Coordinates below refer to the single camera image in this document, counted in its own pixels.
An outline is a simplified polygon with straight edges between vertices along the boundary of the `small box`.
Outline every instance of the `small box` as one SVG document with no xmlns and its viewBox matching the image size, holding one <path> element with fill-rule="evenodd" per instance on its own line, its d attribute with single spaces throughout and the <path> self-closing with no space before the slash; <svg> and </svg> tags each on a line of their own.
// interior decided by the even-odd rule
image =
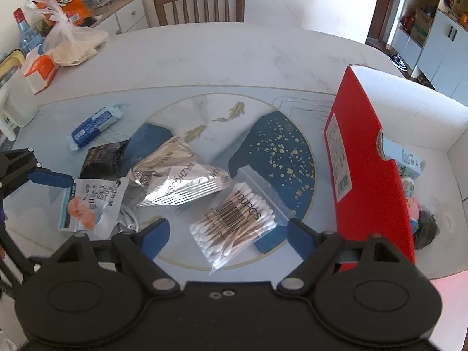
<svg viewBox="0 0 468 351">
<path fill-rule="evenodd" d="M 42 46 L 32 49 L 21 66 L 21 72 L 34 95 L 49 86 L 60 67 L 50 56 L 43 53 Z"/>
<path fill-rule="evenodd" d="M 417 9 L 416 19 L 414 21 L 413 29 L 411 30 L 411 37 L 413 37 L 421 46 L 424 46 L 431 26 L 432 18 L 424 13 L 422 9 Z"/>
<path fill-rule="evenodd" d="M 91 13 L 86 5 L 81 0 L 56 0 L 62 7 L 63 12 L 68 17 L 68 20 L 75 26 L 91 26 L 94 23 L 94 19 L 91 17 Z M 44 9 L 43 3 L 36 3 L 39 9 Z M 56 21 L 51 21 L 50 15 L 45 15 L 48 23 L 54 26 Z"/>
<path fill-rule="evenodd" d="M 380 134 L 378 152 L 383 160 L 393 159 L 400 177 L 409 177 L 415 180 L 421 175 L 421 160 L 402 148 L 399 144 L 385 138 Z"/>
</svg>

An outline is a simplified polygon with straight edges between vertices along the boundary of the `black snack bag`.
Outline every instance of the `black snack bag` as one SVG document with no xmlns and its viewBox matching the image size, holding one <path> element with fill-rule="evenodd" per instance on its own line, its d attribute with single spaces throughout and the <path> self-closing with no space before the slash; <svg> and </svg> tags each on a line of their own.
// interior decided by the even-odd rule
<svg viewBox="0 0 468 351">
<path fill-rule="evenodd" d="M 122 177 L 118 163 L 129 140 L 91 148 L 81 168 L 80 178 L 117 180 Z"/>
</svg>

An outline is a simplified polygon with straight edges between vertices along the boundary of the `orange snack bag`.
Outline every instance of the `orange snack bag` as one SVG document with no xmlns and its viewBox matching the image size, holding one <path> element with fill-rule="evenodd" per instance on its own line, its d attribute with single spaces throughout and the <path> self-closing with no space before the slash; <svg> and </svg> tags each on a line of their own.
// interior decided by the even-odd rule
<svg viewBox="0 0 468 351">
<path fill-rule="evenodd" d="M 93 21 L 91 18 L 91 13 L 81 0 L 56 0 L 58 4 L 62 7 L 63 12 L 68 17 L 69 21 L 76 26 L 90 26 Z M 37 3 L 39 9 L 44 9 L 45 4 Z M 52 26 L 55 25 L 54 21 L 47 20 Z"/>
</svg>

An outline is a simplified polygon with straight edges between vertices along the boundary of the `white snack package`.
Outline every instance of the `white snack package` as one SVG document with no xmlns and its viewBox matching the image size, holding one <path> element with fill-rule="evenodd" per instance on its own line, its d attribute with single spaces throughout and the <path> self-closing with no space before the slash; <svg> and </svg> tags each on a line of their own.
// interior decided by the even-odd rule
<svg viewBox="0 0 468 351">
<path fill-rule="evenodd" d="M 109 238 L 128 182 L 127 177 L 117 181 L 75 179 L 64 197 L 60 231 L 90 230 L 100 239 Z"/>
</svg>

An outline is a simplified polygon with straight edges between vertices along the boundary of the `blue package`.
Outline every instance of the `blue package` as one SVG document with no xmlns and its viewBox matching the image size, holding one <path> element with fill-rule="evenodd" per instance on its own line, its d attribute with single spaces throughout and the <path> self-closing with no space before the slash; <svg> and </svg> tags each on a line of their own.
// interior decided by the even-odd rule
<svg viewBox="0 0 468 351">
<path fill-rule="evenodd" d="M 122 112 L 116 105 L 106 106 L 82 122 L 70 136 L 71 150 L 78 150 L 89 144 L 91 140 L 104 132 L 108 127 L 122 117 Z"/>
</svg>

